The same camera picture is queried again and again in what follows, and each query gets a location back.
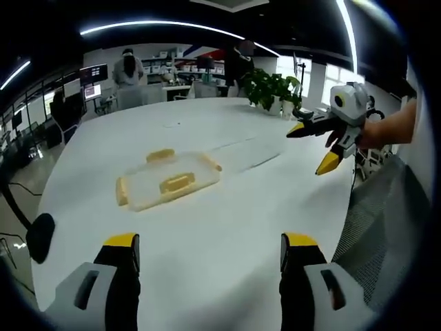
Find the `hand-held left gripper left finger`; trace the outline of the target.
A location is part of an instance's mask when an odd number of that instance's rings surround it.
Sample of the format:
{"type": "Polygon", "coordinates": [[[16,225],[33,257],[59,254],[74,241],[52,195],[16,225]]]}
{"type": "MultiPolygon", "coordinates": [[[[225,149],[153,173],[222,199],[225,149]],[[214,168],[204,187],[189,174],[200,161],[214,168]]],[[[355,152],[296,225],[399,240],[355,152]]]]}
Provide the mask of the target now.
{"type": "Polygon", "coordinates": [[[139,241],[134,232],[110,237],[60,282],[44,312],[55,330],[138,329],[139,241]]]}

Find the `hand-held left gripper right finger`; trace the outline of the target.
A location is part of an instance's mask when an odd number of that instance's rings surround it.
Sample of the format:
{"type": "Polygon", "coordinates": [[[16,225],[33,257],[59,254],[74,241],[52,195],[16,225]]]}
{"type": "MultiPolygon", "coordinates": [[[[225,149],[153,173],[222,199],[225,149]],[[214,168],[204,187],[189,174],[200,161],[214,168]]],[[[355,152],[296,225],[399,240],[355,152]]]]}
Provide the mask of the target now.
{"type": "Polygon", "coordinates": [[[357,281],[306,234],[281,234],[279,294],[281,330],[366,330],[376,317],[357,281]]]}

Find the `person's right hand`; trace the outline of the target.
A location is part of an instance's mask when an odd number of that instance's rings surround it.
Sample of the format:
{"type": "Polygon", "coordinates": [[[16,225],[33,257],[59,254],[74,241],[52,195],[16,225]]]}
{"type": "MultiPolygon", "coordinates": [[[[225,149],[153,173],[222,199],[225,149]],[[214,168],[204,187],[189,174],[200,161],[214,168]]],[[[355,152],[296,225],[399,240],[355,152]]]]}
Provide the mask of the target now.
{"type": "MultiPolygon", "coordinates": [[[[334,130],[327,138],[325,147],[330,148],[337,140],[341,139],[345,133],[345,128],[334,130]]],[[[364,128],[360,133],[356,145],[360,149],[382,149],[385,145],[380,137],[380,131],[377,123],[365,121],[364,128]]]]}

